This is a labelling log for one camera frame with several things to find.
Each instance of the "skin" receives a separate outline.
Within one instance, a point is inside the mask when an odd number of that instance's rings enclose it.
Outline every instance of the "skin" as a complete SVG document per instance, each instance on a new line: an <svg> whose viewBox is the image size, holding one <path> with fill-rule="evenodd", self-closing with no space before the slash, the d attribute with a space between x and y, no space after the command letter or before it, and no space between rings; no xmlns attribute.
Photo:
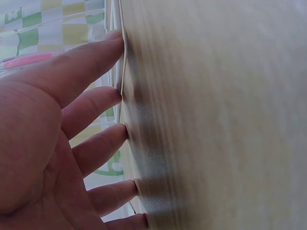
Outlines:
<svg viewBox="0 0 307 230"><path fill-rule="evenodd" d="M83 92L119 59L119 32L0 79L0 229L146 230L138 214L101 217L137 195L133 181L86 191L83 179L127 139L117 124L71 148L69 140L121 96L110 87Z"/></svg>

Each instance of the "beige surface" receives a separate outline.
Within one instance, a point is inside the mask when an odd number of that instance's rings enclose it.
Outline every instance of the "beige surface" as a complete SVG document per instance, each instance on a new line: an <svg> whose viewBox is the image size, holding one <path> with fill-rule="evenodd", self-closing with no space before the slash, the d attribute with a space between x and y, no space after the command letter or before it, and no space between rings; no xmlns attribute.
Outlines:
<svg viewBox="0 0 307 230"><path fill-rule="evenodd" d="M307 5L122 1L153 230L307 229Z"/></svg>

